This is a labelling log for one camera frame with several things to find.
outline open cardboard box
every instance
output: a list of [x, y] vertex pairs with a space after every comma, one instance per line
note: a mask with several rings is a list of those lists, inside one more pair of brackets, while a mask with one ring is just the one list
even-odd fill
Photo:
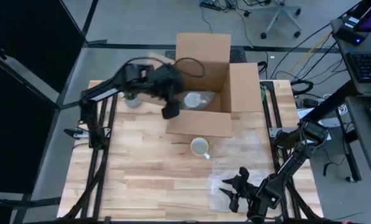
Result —
[[[227, 34], [177, 35], [176, 60], [191, 57], [204, 64], [202, 78], [182, 74], [185, 91], [213, 91], [217, 93], [204, 111], [180, 110], [169, 120], [166, 133], [196, 136], [232, 137], [231, 113], [260, 112], [260, 84], [257, 63], [229, 63], [231, 36]], [[173, 60], [149, 54], [167, 63]], [[154, 68], [159, 62], [149, 61]], [[189, 74], [202, 74], [201, 66], [192, 60], [182, 60], [177, 67]], [[140, 95], [143, 101], [164, 105], [164, 101]]]

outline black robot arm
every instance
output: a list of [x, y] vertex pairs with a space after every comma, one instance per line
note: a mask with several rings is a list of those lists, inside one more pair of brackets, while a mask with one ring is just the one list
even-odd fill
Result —
[[[284, 197], [284, 188], [288, 180], [292, 178], [306, 159], [309, 159], [314, 151], [325, 143], [327, 136], [328, 132], [325, 127], [308, 121], [300, 122], [298, 129], [291, 133], [280, 131], [275, 139], [277, 147], [294, 148], [294, 151], [279, 171], [270, 174], [259, 187], [247, 182], [249, 173], [244, 167], [240, 168], [240, 175], [223, 180], [224, 183], [231, 184], [237, 191], [234, 194], [229, 190], [221, 189], [230, 197], [230, 210], [237, 212], [239, 198], [245, 198], [248, 201], [247, 218], [255, 224], [264, 223], [268, 209], [275, 209]], [[316, 215], [308, 215], [308, 217], [318, 218]]]
[[[138, 59], [152, 59], [162, 63], [158, 69], [153, 70], [150, 65], [130, 63]], [[103, 148], [106, 136], [103, 127], [98, 125], [97, 103], [119, 92], [145, 93], [165, 100], [162, 109], [164, 119], [179, 115], [179, 101], [175, 94], [183, 92], [184, 84], [180, 71], [173, 65], [165, 64], [157, 58], [140, 57], [127, 61], [115, 73], [114, 77], [100, 83], [93, 88], [82, 91], [80, 105], [80, 124], [88, 128], [89, 147]]]

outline white mug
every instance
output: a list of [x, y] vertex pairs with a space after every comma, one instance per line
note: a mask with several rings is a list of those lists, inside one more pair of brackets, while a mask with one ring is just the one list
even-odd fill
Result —
[[206, 159], [210, 159], [208, 154], [209, 143], [204, 138], [195, 138], [191, 142], [191, 151], [198, 156], [205, 156]]

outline concrete floor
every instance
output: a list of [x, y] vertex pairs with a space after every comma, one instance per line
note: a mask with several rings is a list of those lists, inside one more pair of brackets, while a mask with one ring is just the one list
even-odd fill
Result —
[[[63, 0], [79, 27], [83, 27], [92, 0]], [[201, 18], [201, 9], [198, 0], [100, 0], [90, 30], [88, 40], [107, 39], [111, 44], [175, 44], [178, 32], [209, 32], [208, 25]], [[298, 21], [304, 27], [302, 36], [293, 38], [296, 29], [283, 17], [278, 19], [266, 40], [260, 39], [260, 33], [265, 30], [271, 20], [272, 13], [253, 13], [245, 18], [247, 34], [252, 43], [259, 46], [294, 47], [315, 30], [327, 24], [331, 19], [338, 17], [354, 5], [356, 0], [320, 0], [320, 1], [287, 1], [287, 4], [303, 6]], [[245, 38], [241, 17], [235, 12], [229, 13], [204, 9], [205, 18], [211, 23], [214, 32], [232, 35], [232, 45], [249, 45]], [[319, 40], [330, 32], [326, 29], [307, 41], [303, 47], [313, 47]], [[331, 39], [325, 46], [331, 45]], [[164, 54], [163, 50], [152, 50]], [[104, 80], [110, 78], [117, 68], [127, 59], [147, 55], [151, 50], [123, 50], [123, 49], [83, 49], [75, 68], [68, 89], [65, 102], [78, 100], [80, 91], [85, 89], [90, 80]], [[268, 52], [269, 75], [275, 65], [283, 57], [282, 52]], [[288, 71], [304, 54], [291, 53], [279, 66], [278, 70]], [[317, 54], [311, 61], [322, 54]], [[249, 62], [265, 60], [264, 52], [247, 52]], [[309, 74], [308, 77], [323, 72], [328, 66], [341, 59], [339, 54], [329, 54]], [[37, 79], [34, 75], [22, 72], [27, 79]], [[331, 74], [327, 72], [315, 78], [320, 82]], [[278, 78], [290, 78], [280, 74]], [[349, 80], [347, 72], [339, 73], [328, 82], [316, 86], [311, 93], [322, 96], [333, 93], [343, 83]], [[46, 94], [55, 98], [56, 95], [46, 90]], [[68, 163], [71, 155], [73, 139], [63, 133], [65, 128], [74, 128], [79, 119], [78, 108], [71, 108], [61, 112], [50, 146], [47, 151], [42, 172], [33, 199], [61, 196]], [[327, 143], [332, 161], [340, 162], [343, 158], [342, 144], [338, 129], [332, 131], [334, 140]], [[311, 159], [314, 177], [321, 200], [322, 209], [326, 218], [334, 219], [353, 213], [362, 212], [348, 218], [353, 222], [371, 223], [371, 170], [357, 142], [353, 143], [353, 151], [362, 174], [363, 181], [350, 184], [344, 180], [350, 175], [347, 162], [339, 167], [329, 168], [327, 177], [322, 176], [322, 168], [326, 163], [324, 153], [317, 152]], [[51, 220], [56, 217], [58, 206], [34, 208], [27, 212], [25, 222]]]

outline plastic bag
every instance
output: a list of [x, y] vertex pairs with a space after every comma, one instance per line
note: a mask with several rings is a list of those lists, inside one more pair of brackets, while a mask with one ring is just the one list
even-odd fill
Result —
[[212, 91], [187, 91], [182, 99], [183, 109], [203, 110], [214, 97], [215, 93]]

